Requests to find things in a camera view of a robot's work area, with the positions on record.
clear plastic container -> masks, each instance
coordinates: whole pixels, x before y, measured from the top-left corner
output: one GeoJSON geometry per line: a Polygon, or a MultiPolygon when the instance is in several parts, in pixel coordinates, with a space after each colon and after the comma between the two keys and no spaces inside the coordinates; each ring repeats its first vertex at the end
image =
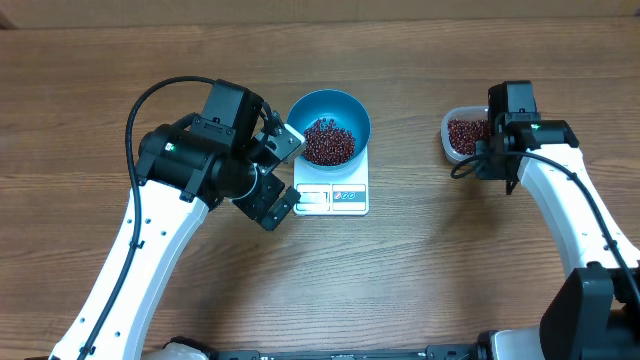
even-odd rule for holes
{"type": "Polygon", "coordinates": [[[447,156],[452,164],[457,164],[460,161],[470,157],[471,155],[460,154],[453,149],[451,142],[449,142],[449,121],[458,119],[462,121],[476,121],[487,120],[488,106],[465,106],[455,108],[442,119],[442,126],[440,128],[440,135],[442,136],[442,147],[444,147],[444,154],[447,156]]]}

wooden tabletop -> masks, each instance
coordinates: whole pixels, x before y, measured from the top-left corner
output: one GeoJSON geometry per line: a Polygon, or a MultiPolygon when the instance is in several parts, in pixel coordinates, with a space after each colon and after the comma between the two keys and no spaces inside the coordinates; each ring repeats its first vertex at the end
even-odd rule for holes
{"type": "MultiPolygon", "coordinates": [[[[640,245],[637,18],[0,32],[0,358],[47,355],[84,301],[127,203],[126,116],[177,75],[249,87],[287,114],[345,90],[373,120],[371,211],[290,215],[267,233],[228,204],[185,249],[149,330],[220,349],[420,348],[536,325],[563,283],[519,187],[453,180],[440,122],[530,79],[574,129],[608,208],[640,245]]],[[[200,111],[204,85],[143,106],[135,144],[200,111]]],[[[292,168],[278,175],[292,182],[292,168]]]]}

dark red beads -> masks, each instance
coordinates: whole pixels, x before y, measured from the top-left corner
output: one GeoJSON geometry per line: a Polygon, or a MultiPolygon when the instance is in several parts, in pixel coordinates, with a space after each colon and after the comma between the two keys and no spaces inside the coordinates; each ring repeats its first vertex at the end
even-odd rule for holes
{"type": "Polygon", "coordinates": [[[447,124],[449,142],[455,151],[464,155],[476,153],[476,141],[489,140],[487,120],[465,121],[453,119],[447,124]]]}
{"type": "Polygon", "coordinates": [[[304,137],[307,149],[302,156],[316,165],[344,164],[351,159],[356,149],[356,139],[351,131],[338,128],[333,119],[316,120],[304,131],[304,137]]]}

white digital scale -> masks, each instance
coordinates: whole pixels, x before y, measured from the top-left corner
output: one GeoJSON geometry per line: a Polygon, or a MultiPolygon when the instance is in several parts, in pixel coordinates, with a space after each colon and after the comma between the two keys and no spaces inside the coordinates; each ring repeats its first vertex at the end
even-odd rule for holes
{"type": "Polygon", "coordinates": [[[293,165],[294,187],[300,202],[296,215],[366,215],[369,212],[369,149],[345,167],[322,170],[297,158],[293,165]]]}

blue bowl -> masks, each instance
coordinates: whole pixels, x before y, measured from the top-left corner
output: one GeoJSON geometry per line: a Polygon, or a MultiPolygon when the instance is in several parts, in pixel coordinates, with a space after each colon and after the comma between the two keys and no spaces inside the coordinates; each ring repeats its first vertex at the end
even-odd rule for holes
{"type": "Polygon", "coordinates": [[[367,110],[358,99],[344,91],[324,89],[311,92],[298,100],[291,108],[287,124],[301,134],[318,119],[334,119],[336,126],[351,131],[356,139],[356,148],[353,156],[344,164],[335,166],[316,165],[304,156],[300,159],[310,166],[322,170],[335,170],[346,167],[354,159],[362,155],[371,138],[371,119],[367,110]]]}

